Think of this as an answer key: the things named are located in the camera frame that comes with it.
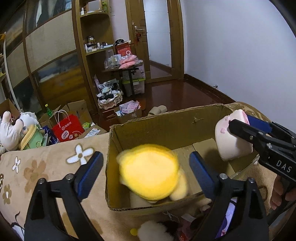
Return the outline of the right hand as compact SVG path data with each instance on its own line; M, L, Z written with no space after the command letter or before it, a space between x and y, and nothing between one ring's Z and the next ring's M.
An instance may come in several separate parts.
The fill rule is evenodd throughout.
M273 191L270 198L270 205L273 210L276 210L282 203L284 189L281 182L281 177L277 175L274 180ZM293 189L285 195L286 201L295 201L296 200L296 191Z

